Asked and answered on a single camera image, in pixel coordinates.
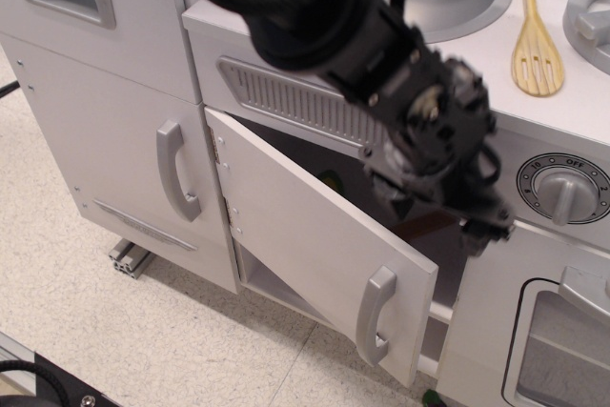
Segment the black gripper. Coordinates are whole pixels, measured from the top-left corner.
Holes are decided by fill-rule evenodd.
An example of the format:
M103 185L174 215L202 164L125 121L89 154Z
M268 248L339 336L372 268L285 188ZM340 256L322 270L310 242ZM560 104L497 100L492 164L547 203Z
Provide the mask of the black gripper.
M370 50L349 46L329 83L387 130L379 147L362 151L380 198L399 215L413 201L462 220L460 243L481 256L506 240L514 213L495 190L501 164L485 143L496 129L488 91L464 62L444 60L417 30L374 39Z

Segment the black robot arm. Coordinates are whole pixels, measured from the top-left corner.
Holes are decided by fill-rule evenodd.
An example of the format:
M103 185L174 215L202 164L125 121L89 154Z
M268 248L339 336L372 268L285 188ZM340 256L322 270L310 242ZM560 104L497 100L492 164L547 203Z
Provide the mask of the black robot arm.
M457 217L478 251L509 238L515 216L495 190L486 144L496 118L481 77L443 58L404 20L406 0L209 0L239 14L254 49L282 71L311 73L385 128L359 156L399 217L417 201Z

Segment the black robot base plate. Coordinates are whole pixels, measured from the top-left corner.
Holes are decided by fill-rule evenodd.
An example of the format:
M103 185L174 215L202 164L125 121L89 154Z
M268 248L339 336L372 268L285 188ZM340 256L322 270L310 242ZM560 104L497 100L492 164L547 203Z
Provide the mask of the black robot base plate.
M1 351L1 380L16 394L2 394L2 406L120 406L120 403L43 356L20 358Z

